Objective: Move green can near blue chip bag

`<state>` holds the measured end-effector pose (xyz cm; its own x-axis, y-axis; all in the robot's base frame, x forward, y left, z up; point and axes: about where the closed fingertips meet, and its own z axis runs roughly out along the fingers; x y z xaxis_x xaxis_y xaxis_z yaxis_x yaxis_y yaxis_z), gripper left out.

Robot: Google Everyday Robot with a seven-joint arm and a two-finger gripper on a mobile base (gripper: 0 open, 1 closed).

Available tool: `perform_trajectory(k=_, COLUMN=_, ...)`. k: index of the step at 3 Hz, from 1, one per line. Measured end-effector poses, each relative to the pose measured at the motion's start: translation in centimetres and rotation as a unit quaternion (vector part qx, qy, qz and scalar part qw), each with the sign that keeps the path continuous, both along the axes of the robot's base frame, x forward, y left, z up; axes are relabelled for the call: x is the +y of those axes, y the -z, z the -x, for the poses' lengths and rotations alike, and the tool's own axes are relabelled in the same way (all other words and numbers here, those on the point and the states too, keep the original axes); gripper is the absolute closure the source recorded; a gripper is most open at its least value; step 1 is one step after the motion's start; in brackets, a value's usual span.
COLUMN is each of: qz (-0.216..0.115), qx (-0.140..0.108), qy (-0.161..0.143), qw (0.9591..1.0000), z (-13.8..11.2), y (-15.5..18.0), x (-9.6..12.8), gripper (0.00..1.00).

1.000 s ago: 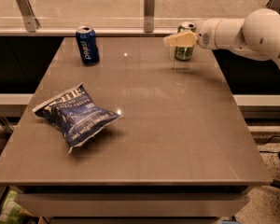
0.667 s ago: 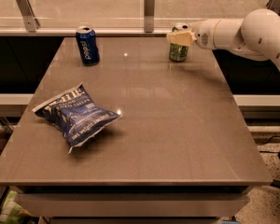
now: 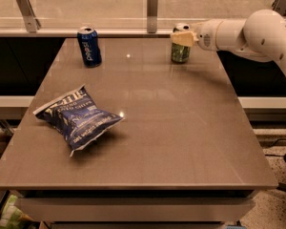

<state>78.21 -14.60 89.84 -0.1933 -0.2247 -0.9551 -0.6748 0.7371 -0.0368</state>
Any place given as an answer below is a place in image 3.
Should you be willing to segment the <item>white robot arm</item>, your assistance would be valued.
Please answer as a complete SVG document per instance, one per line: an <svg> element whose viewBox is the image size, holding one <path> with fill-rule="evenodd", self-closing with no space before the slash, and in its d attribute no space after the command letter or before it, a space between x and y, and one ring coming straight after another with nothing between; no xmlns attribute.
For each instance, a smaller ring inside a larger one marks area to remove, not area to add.
<svg viewBox="0 0 286 229"><path fill-rule="evenodd" d="M286 77L286 21L274 10L247 19L211 19L171 34L173 43L205 51L227 51L256 62L274 61Z"/></svg>

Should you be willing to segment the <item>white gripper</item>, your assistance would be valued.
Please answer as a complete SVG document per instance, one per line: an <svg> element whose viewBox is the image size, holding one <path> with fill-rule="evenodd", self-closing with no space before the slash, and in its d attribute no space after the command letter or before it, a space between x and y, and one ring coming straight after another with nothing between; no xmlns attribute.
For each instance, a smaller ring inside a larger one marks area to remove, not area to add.
<svg viewBox="0 0 286 229"><path fill-rule="evenodd" d="M185 47L192 47L197 41L198 46L205 51L217 51L216 45L217 31L223 23L219 19L211 19L205 22L192 23L191 30L178 31L171 34L172 42Z"/></svg>

